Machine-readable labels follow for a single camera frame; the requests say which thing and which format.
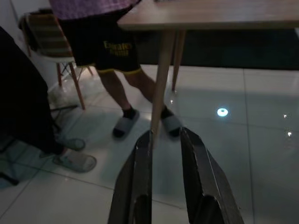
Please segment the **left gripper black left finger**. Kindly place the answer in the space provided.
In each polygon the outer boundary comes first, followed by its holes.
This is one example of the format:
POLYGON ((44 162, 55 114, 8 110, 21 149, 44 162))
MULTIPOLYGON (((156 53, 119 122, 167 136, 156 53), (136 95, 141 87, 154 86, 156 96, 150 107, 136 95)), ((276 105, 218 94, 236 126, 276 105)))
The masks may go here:
POLYGON ((121 168, 114 187, 108 223, 152 222, 152 131, 140 136, 121 168))

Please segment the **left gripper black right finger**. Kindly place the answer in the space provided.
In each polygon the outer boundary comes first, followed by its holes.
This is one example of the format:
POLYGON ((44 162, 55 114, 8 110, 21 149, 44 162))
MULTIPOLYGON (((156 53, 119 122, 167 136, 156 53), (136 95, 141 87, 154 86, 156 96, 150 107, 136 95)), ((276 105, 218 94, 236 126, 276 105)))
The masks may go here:
POLYGON ((242 224, 226 175, 202 139, 182 127, 180 143, 189 223, 242 224))

